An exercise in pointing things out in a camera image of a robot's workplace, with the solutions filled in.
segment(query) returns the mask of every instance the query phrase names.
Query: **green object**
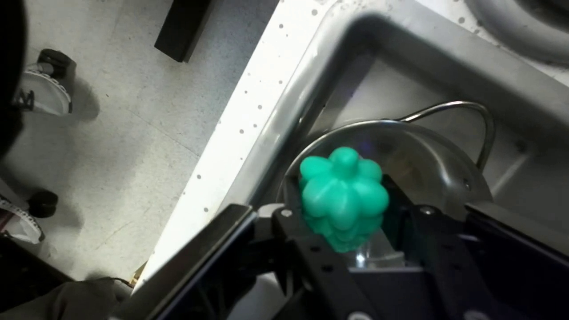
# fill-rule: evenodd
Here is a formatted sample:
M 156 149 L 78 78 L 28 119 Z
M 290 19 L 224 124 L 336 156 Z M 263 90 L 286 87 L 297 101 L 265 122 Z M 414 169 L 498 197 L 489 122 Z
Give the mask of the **green object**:
M 304 218 L 336 252 L 365 243 L 381 227 L 389 195 L 382 169 L 352 147 L 329 158 L 306 156 L 301 163 Z

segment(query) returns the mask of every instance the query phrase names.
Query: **caster wheel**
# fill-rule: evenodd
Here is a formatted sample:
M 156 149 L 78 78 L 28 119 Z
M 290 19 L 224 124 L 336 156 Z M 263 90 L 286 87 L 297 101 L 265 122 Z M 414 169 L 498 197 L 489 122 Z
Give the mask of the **caster wheel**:
M 28 199 L 28 213 L 37 218 L 52 217 L 57 209 L 57 193 L 41 190 Z

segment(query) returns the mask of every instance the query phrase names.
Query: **black wheel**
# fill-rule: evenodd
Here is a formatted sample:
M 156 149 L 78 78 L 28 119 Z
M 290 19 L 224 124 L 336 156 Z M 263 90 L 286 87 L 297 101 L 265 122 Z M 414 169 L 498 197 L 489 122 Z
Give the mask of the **black wheel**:
M 37 218 L 52 217 L 57 209 L 57 193 L 41 190 L 28 199 L 28 213 Z

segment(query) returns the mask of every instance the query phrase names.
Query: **metal screw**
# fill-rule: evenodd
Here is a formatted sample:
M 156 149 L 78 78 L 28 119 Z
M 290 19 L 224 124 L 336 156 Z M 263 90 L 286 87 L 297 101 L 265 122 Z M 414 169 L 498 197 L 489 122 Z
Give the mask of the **metal screw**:
M 372 320 L 366 313 L 356 311 L 349 314 L 349 320 Z
M 491 318 L 478 309 L 469 309 L 464 313 L 464 320 L 491 320 Z
M 283 209 L 281 215 L 283 217 L 292 217 L 292 211 L 290 209 Z
M 430 206 L 421 206 L 420 211 L 421 211 L 423 215 L 434 215 L 434 213 L 436 213 L 436 209 L 430 208 Z

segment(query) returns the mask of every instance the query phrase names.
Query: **white floor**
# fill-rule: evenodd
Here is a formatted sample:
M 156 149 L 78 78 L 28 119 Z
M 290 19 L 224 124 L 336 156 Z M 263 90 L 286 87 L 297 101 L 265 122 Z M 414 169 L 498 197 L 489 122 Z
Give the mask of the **white floor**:
M 75 112 L 30 113 L 7 158 L 60 195 L 36 250 L 75 279 L 130 279 L 148 259 L 276 0 L 217 0 L 188 64 L 153 48 L 171 0 L 27 0 L 28 60 L 78 64 Z

